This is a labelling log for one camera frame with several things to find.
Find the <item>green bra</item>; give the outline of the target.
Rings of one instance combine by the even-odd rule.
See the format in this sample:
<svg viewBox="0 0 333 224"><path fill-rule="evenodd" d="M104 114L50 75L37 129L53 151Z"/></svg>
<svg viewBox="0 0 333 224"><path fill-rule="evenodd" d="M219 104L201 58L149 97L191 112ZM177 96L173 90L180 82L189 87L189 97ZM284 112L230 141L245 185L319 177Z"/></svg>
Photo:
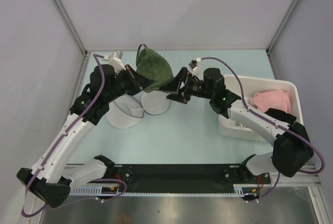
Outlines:
<svg viewBox="0 0 333 224"><path fill-rule="evenodd" d="M140 44L137 49L136 72L153 81L151 85L144 89L146 93L158 90L174 77L167 60L145 44Z"/></svg>

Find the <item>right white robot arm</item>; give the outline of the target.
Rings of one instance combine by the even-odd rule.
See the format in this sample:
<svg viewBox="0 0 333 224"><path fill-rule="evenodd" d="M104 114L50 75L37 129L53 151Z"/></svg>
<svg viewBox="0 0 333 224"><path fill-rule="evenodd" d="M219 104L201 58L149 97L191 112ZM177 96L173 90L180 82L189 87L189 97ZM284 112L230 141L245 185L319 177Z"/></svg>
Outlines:
<svg viewBox="0 0 333 224"><path fill-rule="evenodd" d="M241 168L240 177L246 183L254 182L266 172L293 177L314 155L302 124L289 124L245 106L243 98L226 88L218 68L206 69L202 80L182 68L176 77L160 87L160 91L168 93L168 99L183 104L192 96L208 99L215 113L245 125L273 147L272 152L254 154L242 162L245 167Z"/></svg>

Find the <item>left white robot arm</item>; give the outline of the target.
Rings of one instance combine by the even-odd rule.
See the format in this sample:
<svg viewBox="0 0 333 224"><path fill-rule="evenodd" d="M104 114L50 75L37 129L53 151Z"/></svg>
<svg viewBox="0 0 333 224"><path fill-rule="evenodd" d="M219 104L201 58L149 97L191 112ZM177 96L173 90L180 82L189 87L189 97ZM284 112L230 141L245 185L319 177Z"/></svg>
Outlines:
<svg viewBox="0 0 333 224"><path fill-rule="evenodd" d="M110 182L115 176L114 162L103 155L72 171L65 171L66 164L81 141L109 111L111 102L125 94L136 95L152 83L129 65L119 72L109 64L97 66L70 108L58 136L31 168L18 171L17 178L52 208L60 206L71 190L88 182L97 179Z"/></svg>

